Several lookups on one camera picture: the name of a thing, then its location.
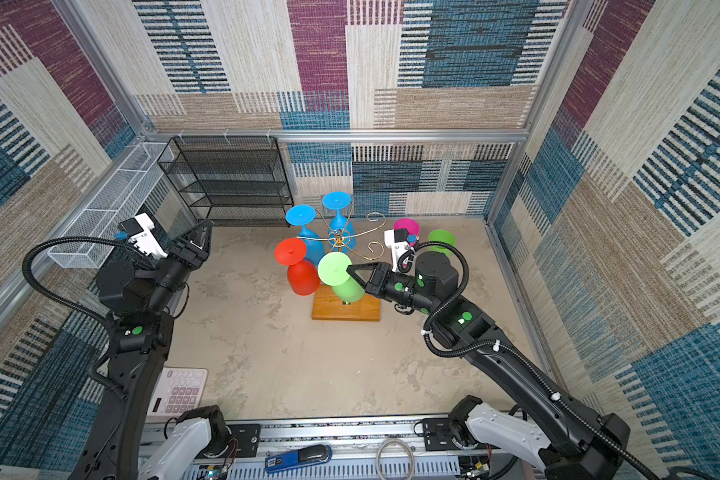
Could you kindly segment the green wine glass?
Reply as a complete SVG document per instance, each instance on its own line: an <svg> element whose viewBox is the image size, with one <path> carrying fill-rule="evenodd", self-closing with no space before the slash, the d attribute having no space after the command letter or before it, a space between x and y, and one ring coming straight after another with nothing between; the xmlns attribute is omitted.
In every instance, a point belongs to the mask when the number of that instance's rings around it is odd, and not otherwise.
<svg viewBox="0 0 720 480"><path fill-rule="evenodd" d="M455 235L452 232L445 230L445 229L432 230L428 235L428 241L429 242L440 242L440 243L448 244L451 246L456 245ZM430 250L436 251L439 253L443 253L447 257L450 257L452 255L451 250L449 250L448 248L443 247L441 245L432 246L432 247L430 247Z"/></svg>
<svg viewBox="0 0 720 480"><path fill-rule="evenodd" d="M365 295L364 289L348 273L351 265L350 257L342 252L328 253L318 264L320 280L329 285L336 296L346 304L355 303Z"/></svg>

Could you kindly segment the magenta wine glass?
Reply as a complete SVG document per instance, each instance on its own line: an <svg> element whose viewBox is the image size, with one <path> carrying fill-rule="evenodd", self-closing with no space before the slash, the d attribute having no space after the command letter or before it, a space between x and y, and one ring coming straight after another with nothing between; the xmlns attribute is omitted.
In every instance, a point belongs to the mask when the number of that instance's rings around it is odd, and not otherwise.
<svg viewBox="0 0 720 480"><path fill-rule="evenodd" d="M414 246L420 239L420 225L411 218L401 218L394 224L395 229L405 229L408 232L408 243Z"/></svg>

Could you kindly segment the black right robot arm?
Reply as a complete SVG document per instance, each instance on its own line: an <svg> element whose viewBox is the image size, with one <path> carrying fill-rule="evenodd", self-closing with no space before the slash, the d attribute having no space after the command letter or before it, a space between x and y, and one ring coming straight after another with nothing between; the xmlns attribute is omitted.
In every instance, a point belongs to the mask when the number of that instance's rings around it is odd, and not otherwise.
<svg viewBox="0 0 720 480"><path fill-rule="evenodd" d="M465 291L471 272L466 257L441 241L422 242L401 258L351 264L347 274L365 293L406 312L422 312L421 335L440 358L467 361L501 387L524 418L495 410L475 397L453 410L451 428L461 443L499 447L542 471L548 479L612 479L623 464L644 478L654 473L627 449L630 427L616 414L603 415L567 392L531 361L498 323Z"/></svg>

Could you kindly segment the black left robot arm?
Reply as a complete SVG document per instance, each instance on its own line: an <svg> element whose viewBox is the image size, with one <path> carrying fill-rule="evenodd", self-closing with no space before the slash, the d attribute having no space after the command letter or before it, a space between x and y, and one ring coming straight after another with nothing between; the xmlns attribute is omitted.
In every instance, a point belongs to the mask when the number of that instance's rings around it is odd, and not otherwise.
<svg viewBox="0 0 720 480"><path fill-rule="evenodd" d="M231 448L231 433L219 407L179 415L173 430L145 463L139 451L151 398L172 344L175 316L169 304L188 288L190 274L209 258L214 224L201 220L161 246L133 217L121 223L115 239L66 236L32 247L22 275L44 297L82 313L101 325L108 338L89 377L104 388L88 439L71 473L73 479L179 479L199 456L217 458ZM35 258L58 245L91 243L120 249L124 261L99 269L95 281L100 314L46 288L32 270Z"/></svg>

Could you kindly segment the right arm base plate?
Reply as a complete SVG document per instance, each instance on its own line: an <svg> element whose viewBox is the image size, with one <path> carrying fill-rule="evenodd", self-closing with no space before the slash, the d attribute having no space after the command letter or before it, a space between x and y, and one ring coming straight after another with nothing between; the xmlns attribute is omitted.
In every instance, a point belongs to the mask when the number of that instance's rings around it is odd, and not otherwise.
<svg viewBox="0 0 720 480"><path fill-rule="evenodd" d="M420 422L421 436L428 452L454 451L454 437L447 417L427 417Z"/></svg>

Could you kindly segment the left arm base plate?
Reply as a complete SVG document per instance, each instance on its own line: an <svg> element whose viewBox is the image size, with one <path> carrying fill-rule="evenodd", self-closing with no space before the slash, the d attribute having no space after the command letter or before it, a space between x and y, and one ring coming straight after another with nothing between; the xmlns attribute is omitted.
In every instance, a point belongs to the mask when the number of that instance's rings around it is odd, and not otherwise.
<svg viewBox="0 0 720 480"><path fill-rule="evenodd" d="M262 425L259 423L228 424L227 448L221 458L237 461L257 456Z"/></svg>

